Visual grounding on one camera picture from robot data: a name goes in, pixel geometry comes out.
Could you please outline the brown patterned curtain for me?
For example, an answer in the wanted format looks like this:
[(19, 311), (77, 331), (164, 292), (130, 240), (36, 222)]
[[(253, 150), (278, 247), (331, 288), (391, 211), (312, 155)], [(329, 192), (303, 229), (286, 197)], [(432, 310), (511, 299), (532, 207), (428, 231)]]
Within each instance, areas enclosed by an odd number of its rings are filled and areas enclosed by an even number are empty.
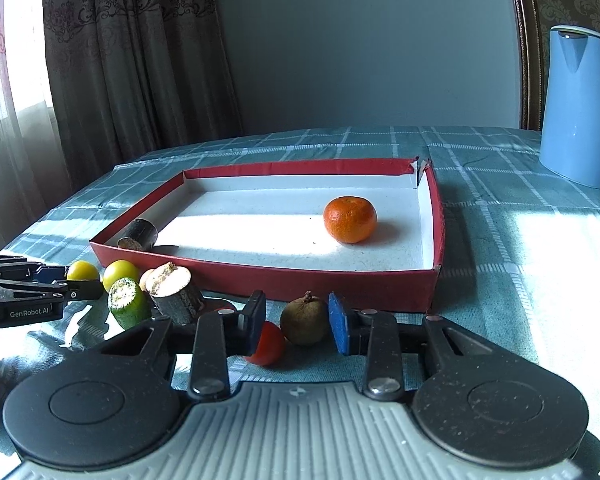
[(43, 0), (43, 18), (75, 188), (151, 151), (242, 133), (215, 0)]

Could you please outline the sheer white curtain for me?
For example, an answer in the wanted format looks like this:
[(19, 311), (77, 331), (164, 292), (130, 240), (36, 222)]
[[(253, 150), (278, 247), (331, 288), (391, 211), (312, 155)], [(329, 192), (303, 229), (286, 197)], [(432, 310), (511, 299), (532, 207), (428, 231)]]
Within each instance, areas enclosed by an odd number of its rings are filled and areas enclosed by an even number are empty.
[(0, 249), (70, 193), (42, 0), (0, 0)]

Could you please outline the teal plaid tablecloth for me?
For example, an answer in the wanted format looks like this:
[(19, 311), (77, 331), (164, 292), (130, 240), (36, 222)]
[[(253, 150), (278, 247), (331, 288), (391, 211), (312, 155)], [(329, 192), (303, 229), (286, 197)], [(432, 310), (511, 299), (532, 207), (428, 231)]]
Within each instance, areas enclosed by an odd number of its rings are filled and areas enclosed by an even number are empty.
[(338, 158), (428, 158), (445, 213), (441, 314), (565, 377), (590, 409), (581, 464), (600, 470), (600, 190), (547, 171), (534, 131), (503, 127), (304, 129), (153, 152), (114, 168), (15, 237), (38, 261), (92, 260), (88, 242), (177, 172)]

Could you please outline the red shallow cardboard tray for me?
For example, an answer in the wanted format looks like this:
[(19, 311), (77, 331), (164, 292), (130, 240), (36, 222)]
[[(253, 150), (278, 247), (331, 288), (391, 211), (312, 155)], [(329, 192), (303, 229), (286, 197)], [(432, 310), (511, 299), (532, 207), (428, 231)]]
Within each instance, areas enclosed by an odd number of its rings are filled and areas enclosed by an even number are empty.
[[(347, 245), (326, 231), (334, 198), (358, 196), (378, 223)], [(148, 252), (117, 248), (136, 218), (158, 238)], [(112, 220), (91, 241), (101, 264), (128, 260), (147, 270), (172, 261), (210, 292), (293, 300), (331, 292), (352, 308), (430, 310), (445, 244), (440, 190), (418, 158), (314, 159), (187, 169)]]

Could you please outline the dark sugarcane piece pale top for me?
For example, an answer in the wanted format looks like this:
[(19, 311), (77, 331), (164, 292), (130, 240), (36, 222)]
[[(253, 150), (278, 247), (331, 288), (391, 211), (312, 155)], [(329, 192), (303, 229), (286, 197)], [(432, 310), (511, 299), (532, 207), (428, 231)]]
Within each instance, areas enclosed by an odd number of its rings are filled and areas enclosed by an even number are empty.
[(148, 293), (158, 312), (174, 324), (193, 323), (204, 307), (204, 296), (190, 271), (172, 261), (145, 271), (140, 277), (140, 289)]

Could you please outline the yellow green tomato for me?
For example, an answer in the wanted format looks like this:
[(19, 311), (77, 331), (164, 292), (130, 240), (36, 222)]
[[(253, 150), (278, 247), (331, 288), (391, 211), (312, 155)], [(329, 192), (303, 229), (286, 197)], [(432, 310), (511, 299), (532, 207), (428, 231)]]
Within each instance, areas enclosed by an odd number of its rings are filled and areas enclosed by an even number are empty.
[(122, 278), (129, 278), (138, 283), (140, 280), (140, 270), (132, 262), (128, 260), (116, 260), (106, 267), (102, 274), (102, 286), (106, 292), (110, 291), (112, 285)]
[(78, 260), (68, 267), (67, 278), (69, 281), (99, 281), (100, 274), (93, 263)]

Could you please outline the blue electric kettle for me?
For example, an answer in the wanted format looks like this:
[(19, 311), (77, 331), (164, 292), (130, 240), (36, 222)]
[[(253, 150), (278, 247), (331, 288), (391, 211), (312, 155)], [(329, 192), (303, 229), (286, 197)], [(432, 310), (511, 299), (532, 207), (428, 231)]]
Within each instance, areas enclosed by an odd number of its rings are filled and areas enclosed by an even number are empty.
[(550, 29), (540, 163), (588, 188), (600, 188), (600, 32)]

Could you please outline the red cherry tomato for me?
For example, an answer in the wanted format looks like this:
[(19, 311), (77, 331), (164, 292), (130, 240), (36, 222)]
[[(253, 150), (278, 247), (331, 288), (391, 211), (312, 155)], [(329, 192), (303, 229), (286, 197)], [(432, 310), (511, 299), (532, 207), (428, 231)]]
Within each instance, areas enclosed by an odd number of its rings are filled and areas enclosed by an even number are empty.
[(285, 348), (286, 339), (283, 332), (276, 324), (265, 321), (256, 352), (252, 356), (245, 356), (245, 360), (260, 367), (271, 366), (280, 360)]

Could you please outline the green cucumber chunk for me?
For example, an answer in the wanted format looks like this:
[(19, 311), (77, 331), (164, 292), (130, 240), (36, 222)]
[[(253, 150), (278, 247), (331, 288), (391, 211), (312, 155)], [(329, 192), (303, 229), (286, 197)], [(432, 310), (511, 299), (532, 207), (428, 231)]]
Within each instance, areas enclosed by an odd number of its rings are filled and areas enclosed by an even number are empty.
[(145, 293), (132, 278), (119, 278), (108, 292), (108, 308), (124, 330), (151, 318)]

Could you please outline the brown longan fruit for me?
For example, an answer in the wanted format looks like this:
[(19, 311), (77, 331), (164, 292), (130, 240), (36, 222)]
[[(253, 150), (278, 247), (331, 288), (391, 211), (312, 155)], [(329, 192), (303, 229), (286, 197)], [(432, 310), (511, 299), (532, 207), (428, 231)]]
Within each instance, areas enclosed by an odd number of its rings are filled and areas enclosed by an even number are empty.
[(279, 318), (279, 328), (285, 338), (296, 346), (317, 344), (329, 331), (326, 302), (313, 292), (306, 292), (286, 304)]

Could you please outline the dark sugarcane piece in tray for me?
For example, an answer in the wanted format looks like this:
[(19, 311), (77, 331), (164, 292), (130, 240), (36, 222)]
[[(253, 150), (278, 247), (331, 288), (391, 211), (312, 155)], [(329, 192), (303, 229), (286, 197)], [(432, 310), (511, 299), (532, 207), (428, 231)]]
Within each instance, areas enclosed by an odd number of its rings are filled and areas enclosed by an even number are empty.
[(148, 252), (158, 238), (157, 227), (149, 220), (136, 218), (130, 222), (117, 239), (117, 248)]

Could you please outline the orange tangerine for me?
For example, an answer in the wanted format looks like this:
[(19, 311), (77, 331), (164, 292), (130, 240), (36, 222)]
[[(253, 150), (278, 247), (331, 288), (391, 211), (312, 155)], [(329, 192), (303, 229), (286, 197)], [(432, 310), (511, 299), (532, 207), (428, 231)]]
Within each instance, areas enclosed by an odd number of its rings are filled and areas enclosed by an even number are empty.
[(323, 220), (327, 233), (337, 242), (358, 244), (375, 231), (377, 212), (366, 198), (340, 196), (325, 206)]

